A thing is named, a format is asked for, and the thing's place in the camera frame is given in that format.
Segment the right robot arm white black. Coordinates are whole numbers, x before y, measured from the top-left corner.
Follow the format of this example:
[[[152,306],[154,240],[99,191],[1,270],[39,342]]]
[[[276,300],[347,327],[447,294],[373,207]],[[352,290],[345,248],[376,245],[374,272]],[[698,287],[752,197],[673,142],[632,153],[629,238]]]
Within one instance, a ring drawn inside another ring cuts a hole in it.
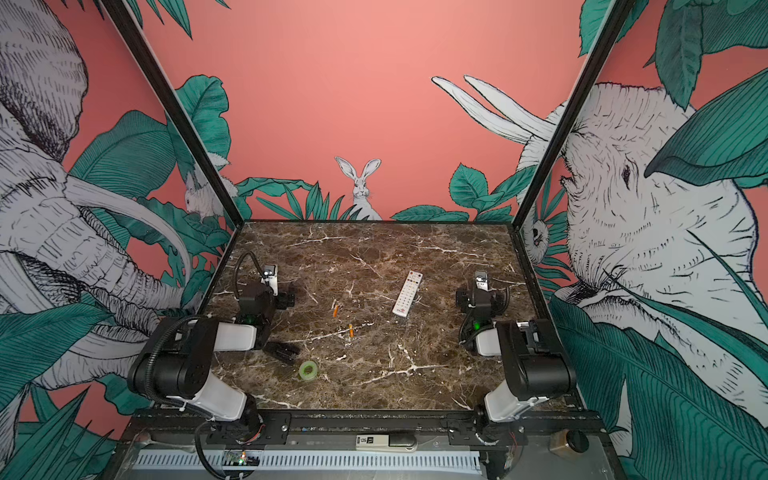
[[[503,321],[508,289],[459,288],[456,306],[464,314],[458,343],[473,355],[501,359],[504,380],[483,400],[493,423],[517,420],[524,412],[570,392],[576,374],[551,321]]]

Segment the white remote control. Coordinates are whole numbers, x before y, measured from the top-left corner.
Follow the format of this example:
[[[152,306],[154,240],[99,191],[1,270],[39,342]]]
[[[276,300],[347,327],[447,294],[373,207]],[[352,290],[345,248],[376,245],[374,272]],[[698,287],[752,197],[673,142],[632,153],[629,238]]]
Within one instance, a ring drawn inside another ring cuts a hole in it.
[[[422,273],[415,271],[410,271],[408,273],[396,299],[395,305],[393,306],[393,314],[402,318],[406,318],[408,316],[422,279]]]

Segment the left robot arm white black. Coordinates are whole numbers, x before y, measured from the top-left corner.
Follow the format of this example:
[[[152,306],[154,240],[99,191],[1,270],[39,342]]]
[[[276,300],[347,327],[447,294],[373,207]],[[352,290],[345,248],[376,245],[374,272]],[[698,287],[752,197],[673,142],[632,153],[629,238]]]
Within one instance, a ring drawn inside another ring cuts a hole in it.
[[[127,385],[158,404],[229,424],[240,431],[240,443],[249,443],[265,425],[256,400],[218,378],[212,361],[217,352],[261,351],[294,365],[300,348],[270,335],[275,312],[295,305],[295,288],[278,293],[268,284],[250,285],[238,305],[234,323],[196,315],[162,320],[130,367]]]

